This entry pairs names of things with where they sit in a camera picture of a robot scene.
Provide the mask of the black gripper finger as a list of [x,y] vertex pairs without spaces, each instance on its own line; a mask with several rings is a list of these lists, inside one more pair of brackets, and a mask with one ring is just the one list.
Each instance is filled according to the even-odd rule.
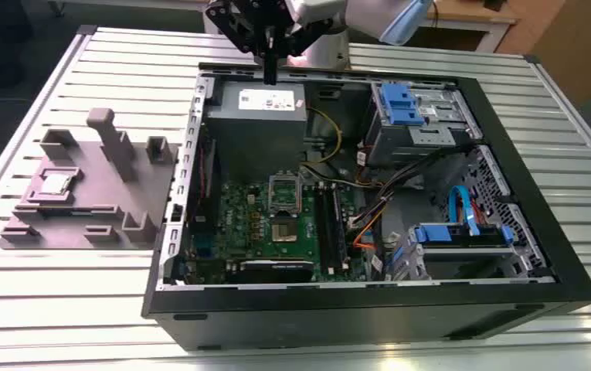
[[334,18],[327,18],[300,26],[292,30],[295,23],[279,20],[271,26],[271,85],[276,85],[280,60],[288,56],[300,56],[314,42],[328,33],[335,24]]
[[263,68],[263,83],[271,85],[266,10],[263,1],[210,1],[204,14],[236,49],[254,55]]

